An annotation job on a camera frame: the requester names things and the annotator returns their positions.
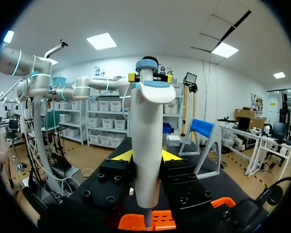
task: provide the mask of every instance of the white desk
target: white desk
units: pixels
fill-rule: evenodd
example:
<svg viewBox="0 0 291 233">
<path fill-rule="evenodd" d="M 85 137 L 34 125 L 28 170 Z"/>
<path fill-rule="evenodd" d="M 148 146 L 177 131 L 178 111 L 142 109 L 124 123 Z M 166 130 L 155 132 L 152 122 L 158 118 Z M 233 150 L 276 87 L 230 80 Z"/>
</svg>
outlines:
<svg viewBox="0 0 291 233">
<path fill-rule="evenodd" d="M 246 169 L 246 172 L 245 172 L 245 175 L 248 175 L 249 174 L 249 171 L 250 171 L 250 168 L 252 167 L 252 164 L 254 162 L 254 159 L 256 157 L 256 154 L 257 154 L 257 150 L 258 150 L 258 147 L 259 147 L 259 141 L 260 141 L 260 136 L 254 134 L 254 133 L 250 133 L 250 132 L 245 132 L 245 131 L 241 131 L 241 130 L 236 130 L 236 129 L 233 129 L 234 127 L 234 123 L 227 123 L 227 122 L 222 122 L 222 121 L 218 121 L 217 124 L 219 124 L 221 126 L 221 129 L 223 130 L 222 131 L 222 134 L 224 135 L 226 130 L 229 130 L 233 133 L 236 133 L 238 135 L 241 135 L 241 136 L 244 136 L 244 137 L 248 137 L 248 138 L 252 138 L 254 139 L 256 142 L 255 142 L 255 145 L 254 145 L 254 149 L 253 149 L 253 152 L 252 152 L 252 155 L 251 155 L 251 158 L 248 157 L 246 154 L 240 152 L 239 150 L 236 150 L 232 147 L 228 147 L 230 148 L 233 152 L 239 154 L 241 157 L 249 160 L 249 165 Z"/>
<path fill-rule="evenodd" d="M 290 160 L 290 157 L 291 157 L 291 146 L 288 146 L 285 143 L 278 144 L 278 143 L 275 142 L 274 138 L 266 137 L 266 136 L 260 137 L 260 140 L 261 140 L 261 143 L 260 143 L 257 155 L 255 157 L 254 163 L 252 164 L 252 167 L 250 169 L 250 172 L 249 172 L 248 176 L 251 176 L 251 175 L 253 175 L 254 173 L 256 173 L 257 171 L 260 170 L 261 164 L 265 159 L 265 155 L 262 156 L 261 153 L 260 153 L 261 152 L 260 150 L 266 150 L 266 151 L 269 151 L 269 152 L 271 152 L 273 154 L 278 155 L 281 158 L 285 158 L 286 159 L 285 165 L 284 165 L 284 167 L 283 167 L 283 169 L 281 171 L 281 174 L 279 176 L 279 179 L 278 179 L 278 180 L 280 180 L 282 178 L 287 166 L 288 166 L 288 163 L 289 163 L 289 160 Z M 288 155 L 286 156 L 286 155 L 280 154 L 280 153 L 278 153 L 278 152 L 276 152 L 274 150 L 271 150 L 271 149 L 267 148 L 267 143 L 269 143 L 271 145 L 276 145 L 276 146 L 280 146 L 280 147 L 286 148 Z"/>
</svg>

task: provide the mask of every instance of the blue seat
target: blue seat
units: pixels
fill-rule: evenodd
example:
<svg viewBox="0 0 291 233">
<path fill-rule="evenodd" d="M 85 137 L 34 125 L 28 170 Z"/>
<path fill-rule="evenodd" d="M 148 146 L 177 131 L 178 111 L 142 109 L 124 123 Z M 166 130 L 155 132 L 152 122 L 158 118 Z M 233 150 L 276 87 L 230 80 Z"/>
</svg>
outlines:
<svg viewBox="0 0 291 233">
<path fill-rule="evenodd" d="M 183 152 L 185 144 L 190 144 L 192 141 L 190 140 L 191 134 L 194 134 L 195 137 L 195 143 L 197 145 L 197 150 L 196 151 L 191 151 L 191 152 Z M 184 141 L 182 142 L 180 151 L 179 151 L 179 156 L 185 156 L 185 155 L 199 155 L 200 150 L 199 150 L 199 142 L 197 139 L 197 134 L 199 133 L 203 135 L 204 137 L 208 138 L 205 149 L 198 161 L 198 164 L 195 168 L 195 174 L 198 179 L 203 179 L 211 176 L 216 176 L 220 174 L 220 164 L 221 164 L 221 129 L 220 126 L 217 124 L 212 124 L 210 122 L 206 122 L 203 120 L 195 119 L 193 118 L 191 120 L 190 126 L 187 130 L 186 136 Z M 203 173 L 203 174 L 198 174 L 210 149 L 216 153 L 217 155 L 217 166 L 215 171 Z"/>
</svg>

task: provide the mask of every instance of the yellow pole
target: yellow pole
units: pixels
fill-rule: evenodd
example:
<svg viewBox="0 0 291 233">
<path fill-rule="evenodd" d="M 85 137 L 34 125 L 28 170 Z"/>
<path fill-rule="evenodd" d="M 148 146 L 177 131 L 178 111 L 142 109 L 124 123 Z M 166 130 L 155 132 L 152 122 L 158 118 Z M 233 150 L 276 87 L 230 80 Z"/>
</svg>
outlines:
<svg viewBox="0 0 291 233">
<path fill-rule="evenodd" d="M 193 94 L 193 118 L 195 118 L 195 108 L 196 108 L 196 93 Z"/>
<path fill-rule="evenodd" d="M 184 105 L 184 114 L 183 114 L 183 123 L 182 123 L 182 134 L 185 134 L 185 120 L 186 120 L 186 111 L 187 111 L 187 104 L 188 104 L 188 87 L 184 86 L 185 92 L 185 105 Z"/>
</svg>

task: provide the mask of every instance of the teal container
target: teal container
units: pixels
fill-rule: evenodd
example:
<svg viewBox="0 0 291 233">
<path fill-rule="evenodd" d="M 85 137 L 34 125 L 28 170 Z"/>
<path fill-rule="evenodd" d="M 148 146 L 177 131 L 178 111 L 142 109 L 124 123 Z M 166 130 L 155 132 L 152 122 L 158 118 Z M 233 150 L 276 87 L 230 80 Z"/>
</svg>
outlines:
<svg viewBox="0 0 291 233">
<path fill-rule="evenodd" d="M 54 77 L 53 86 L 66 86 L 66 78 L 63 77 Z"/>
</svg>

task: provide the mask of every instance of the white shelving unit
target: white shelving unit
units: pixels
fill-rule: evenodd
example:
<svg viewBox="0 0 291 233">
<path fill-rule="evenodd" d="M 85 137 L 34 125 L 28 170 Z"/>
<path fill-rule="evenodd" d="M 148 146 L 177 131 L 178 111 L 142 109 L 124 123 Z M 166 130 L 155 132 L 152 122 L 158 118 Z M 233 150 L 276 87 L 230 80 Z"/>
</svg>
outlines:
<svg viewBox="0 0 291 233">
<path fill-rule="evenodd" d="M 122 101 L 122 99 L 119 98 L 119 94 L 117 91 L 113 91 L 112 93 L 107 93 L 103 96 L 99 96 L 97 97 L 97 101 Z M 111 112 L 111 111 L 94 111 L 94 110 L 90 110 L 89 109 L 89 100 L 87 100 L 86 102 L 86 135 L 87 135 L 87 145 L 95 145 L 95 146 L 101 146 L 101 147 L 107 147 L 107 148 L 113 148 L 115 149 L 115 147 L 112 146 L 106 146 L 106 145 L 102 145 L 102 144 L 95 144 L 93 142 L 90 141 L 89 139 L 89 133 L 91 130 L 96 130 L 96 131 L 104 131 L 104 132 L 112 132 L 112 133 L 124 133 L 127 136 L 130 136 L 130 112 L 125 112 L 125 115 L 127 116 L 127 127 L 125 130 L 118 130 L 118 129 L 106 129 L 101 127 L 89 127 L 88 123 L 87 123 L 87 119 L 89 119 L 89 115 L 90 114 L 95 114 L 95 116 L 103 116 L 103 117 L 116 117 L 116 115 L 118 116 L 122 116 L 123 113 L 122 112 Z"/>
<path fill-rule="evenodd" d="M 177 114 L 163 114 L 163 122 L 171 124 L 172 128 L 174 128 L 175 135 L 180 135 L 182 131 L 182 120 L 183 120 L 183 108 L 184 108 L 184 85 L 175 85 L 181 88 L 181 92 L 176 95 L 175 101 L 178 103 L 178 112 Z"/>
<path fill-rule="evenodd" d="M 87 134 L 86 134 L 86 101 L 85 100 L 79 100 L 79 109 L 57 109 L 58 111 L 62 113 L 71 113 L 72 114 L 72 121 L 71 122 L 59 122 L 60 125 L 79 128 L 80 129 L 80 135 L 71 137 L 68 135 L 64 135 L 63 132 L 61 132 L 61 137 L 80 142 L 82 145 L 84 144 L 84 141 L 87 140 Z"/>
</svg>

